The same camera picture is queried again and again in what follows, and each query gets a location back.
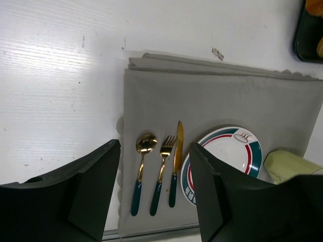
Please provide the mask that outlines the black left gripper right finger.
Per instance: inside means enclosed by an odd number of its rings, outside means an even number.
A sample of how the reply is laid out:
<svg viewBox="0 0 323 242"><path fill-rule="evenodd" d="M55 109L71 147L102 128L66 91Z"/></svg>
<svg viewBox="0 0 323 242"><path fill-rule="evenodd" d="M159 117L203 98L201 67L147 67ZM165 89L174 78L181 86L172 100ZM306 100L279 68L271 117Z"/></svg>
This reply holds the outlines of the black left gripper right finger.
<svg viewBox="0 0 323 242"><path fill-rule="evenodd" d="M321 175L274 185L197 143L189 156L202 241L322 241Z"/></svg>

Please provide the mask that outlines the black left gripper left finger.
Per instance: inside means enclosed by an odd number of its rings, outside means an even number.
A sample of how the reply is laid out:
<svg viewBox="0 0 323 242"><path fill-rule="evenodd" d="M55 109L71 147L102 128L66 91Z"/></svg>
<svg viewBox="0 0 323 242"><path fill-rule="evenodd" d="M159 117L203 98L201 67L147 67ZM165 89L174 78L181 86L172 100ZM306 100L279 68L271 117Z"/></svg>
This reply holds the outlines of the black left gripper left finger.
<svg viewBox="0 0 323 242"><path fill-rule="evenodd" d="M1 241L101 241L120 153L112 139L53 171L1 185Z"/></svg>

